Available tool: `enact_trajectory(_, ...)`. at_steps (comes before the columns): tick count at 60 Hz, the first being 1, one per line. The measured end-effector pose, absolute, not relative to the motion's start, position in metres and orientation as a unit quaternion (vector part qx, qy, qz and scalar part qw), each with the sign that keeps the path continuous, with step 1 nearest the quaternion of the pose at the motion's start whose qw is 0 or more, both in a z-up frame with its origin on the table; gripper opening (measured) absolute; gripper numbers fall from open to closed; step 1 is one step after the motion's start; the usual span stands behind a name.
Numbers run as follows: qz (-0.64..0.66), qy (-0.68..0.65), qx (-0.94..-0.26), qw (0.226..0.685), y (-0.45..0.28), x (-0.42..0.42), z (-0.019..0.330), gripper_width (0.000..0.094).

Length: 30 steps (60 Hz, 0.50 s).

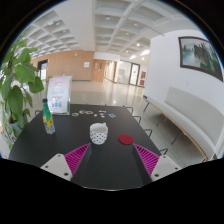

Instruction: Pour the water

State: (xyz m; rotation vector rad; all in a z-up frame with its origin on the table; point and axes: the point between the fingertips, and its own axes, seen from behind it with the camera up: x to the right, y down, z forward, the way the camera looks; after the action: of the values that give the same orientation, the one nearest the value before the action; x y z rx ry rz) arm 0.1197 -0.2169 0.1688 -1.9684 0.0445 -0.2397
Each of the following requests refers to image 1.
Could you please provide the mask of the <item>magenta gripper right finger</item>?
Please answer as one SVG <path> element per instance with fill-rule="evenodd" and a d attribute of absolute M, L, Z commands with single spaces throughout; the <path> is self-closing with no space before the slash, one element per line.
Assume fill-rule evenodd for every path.
<path fill-rule="evenodd" d="M 144 171 L 152 181 L 157 181 L 181 170 L 181 167 L 167 155 L 159 156 L 138 144 L 135 144 L 134 148 L 140 158 Z"/>

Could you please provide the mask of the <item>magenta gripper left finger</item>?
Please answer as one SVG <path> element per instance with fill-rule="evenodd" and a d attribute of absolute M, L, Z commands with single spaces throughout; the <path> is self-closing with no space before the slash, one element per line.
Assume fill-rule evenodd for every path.
<path fill-rule="evenodd" d="M 70 181 L 81 164 L 90 143 L 80 146 L 67 154 L 56 154 L 41 169 Z"/>

